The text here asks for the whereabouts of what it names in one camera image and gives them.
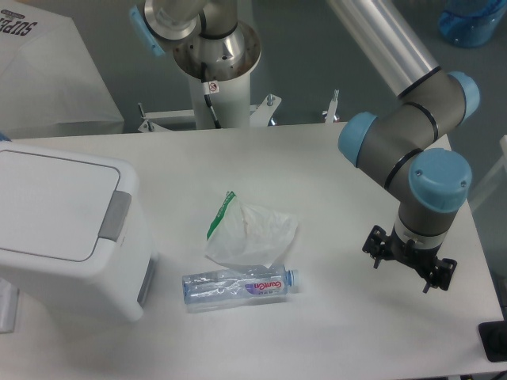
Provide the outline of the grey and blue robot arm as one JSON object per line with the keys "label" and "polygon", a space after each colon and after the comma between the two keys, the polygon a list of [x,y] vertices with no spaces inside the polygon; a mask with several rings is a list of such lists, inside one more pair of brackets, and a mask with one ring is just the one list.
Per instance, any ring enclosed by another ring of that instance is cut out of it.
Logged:
{"label": "grey and blue robot arm", "polygon": [[[480,102],[475,81],[443,71],[389,1],[332,1],[331,9],[401,101],[385,117],[355,115],[337,146],[343,156],[399,201],[393,230],[375,226],[363,250],[376,262],[412,268],[427,288],[447,290],[457,263],[438,250],[471,184],[471,167],[434,143],[472,115]],[[131,23],[154,55],[172,53],[197,82],[193,105],[202,129],[231,127],[232,104],[214,99],[220,85],[260,58],[257,36],[238,20],[234,1],[144,1]]]}

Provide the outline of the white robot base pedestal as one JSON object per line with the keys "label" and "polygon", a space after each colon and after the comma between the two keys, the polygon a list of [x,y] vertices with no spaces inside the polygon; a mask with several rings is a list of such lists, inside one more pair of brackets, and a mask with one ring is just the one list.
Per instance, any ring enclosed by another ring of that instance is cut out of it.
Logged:
{"label": "white robot base pedestal", "polygon": [[197,129],[250,125],[250,75],[261,58],[261,42],[240,21],[220,39],[196,36],[173,50],[187,76]]}

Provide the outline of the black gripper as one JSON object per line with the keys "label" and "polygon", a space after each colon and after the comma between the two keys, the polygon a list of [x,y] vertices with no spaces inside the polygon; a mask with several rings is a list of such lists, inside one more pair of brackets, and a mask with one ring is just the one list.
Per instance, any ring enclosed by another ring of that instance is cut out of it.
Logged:
{"label": "black gripper", "polygon": [[414,269],[425,280],[423,293],[427,294],[430,289],[448,291],[457,261],[436,257],[440,245],[429,249],[418,248],[416,242],[410,243],[409,238],[401,239],[401,230],[393,227],[391,236],[380,226],[374,225],[364,245],[363,252],[373,260],[373,268],[377,269],[383,260],[398,261],[405,266]]}

